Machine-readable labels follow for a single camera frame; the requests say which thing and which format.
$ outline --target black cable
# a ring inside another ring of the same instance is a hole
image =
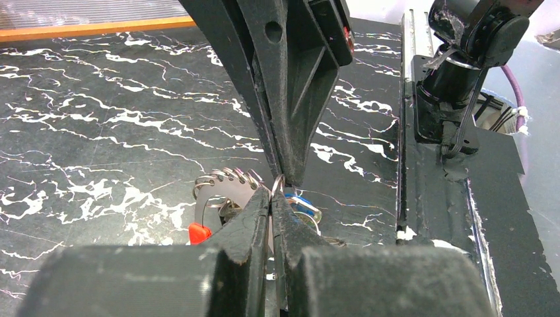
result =
[[[490,103],[494,100],[494,96],[488,96],[486,98],[486,101],[482,104],[482,106],[480,106],[480,109],[476,112],[476,114],[474,115],[474,120],[478,120],[478,118],[480,118],[480,116],[482,116],[482,114],[484,113],[484,111],[486,111],[486,108],[488,108],[488,106],[490,105]]]
[[[506,124],[506,122],[511,120],[513,117],[515,117],[515,114],[511,114],[507,119],[502,120],[502,122],[492,131],[498,132]]]
[[[501,122],[501,120],[507,116],[507,114],[511,111],[511,107],[509,106],[506,111],[502,112],[500,114],[500,116],[498,117],[498,120],[496,120],[496,122],[494,122],[494,124],[490,127],[490,131],[494,131],[494,128]]]
[[[463,147],[463,139],[465,138],[465,133],[467,130],[467,121],[469,120],[469,118],[471,118],[472,120],[472,113],[474,111],[474,107],[476,106],[476,102],[478,101],[478,96],[480,95],[480,91],[482,90],[482,85],[484,84],[484,79],[486,78],[487,74],[488,69],[484,69],[478,77],[478,80],[476,81],[473,93],[471,95],[471,100],[469,101],[469,105],[467,106],[467,109],[463,114],[461,125],[459,125],[459,129],[457,129],[455,145],[453,146],[453,149],[449,153],[447,153],[447,155],[445,155],[448,159],[455,157]]]

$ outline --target white wall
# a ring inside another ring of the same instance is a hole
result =
[[[418,7],[429,10],[433,0],[346,0],[350,15],[355,18],[397,24],[405,8]],[[545,0],[531,17],[526,38],[560,28],[560,0]]]

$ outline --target wooden strip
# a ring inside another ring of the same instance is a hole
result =
[[[165,28],[185,28],[195,25],[191,17],[175,17],[125,22],[19,28],[15,30],[0,30],[0,42],[39,40],[42,38],[67,38],[103,33],[161,30]]]

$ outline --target marble table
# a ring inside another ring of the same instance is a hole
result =
[[[313,138],[299,192],[323,235],[395,243],[400,28],[354,20],[356,60]],[[49,254],[187,244],[194,180],[254,169],[272,185],[244,101],[197,28],[0,47],[0,311]]]

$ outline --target wooden edge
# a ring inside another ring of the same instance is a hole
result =
[[[39,40],[42,38],[66,38],[128,31],[161,30],[165,28],[185,28],[195,25],[191,17],[174,17],[125,22],[19,28],[15,30],[0,30],[0,42]]]

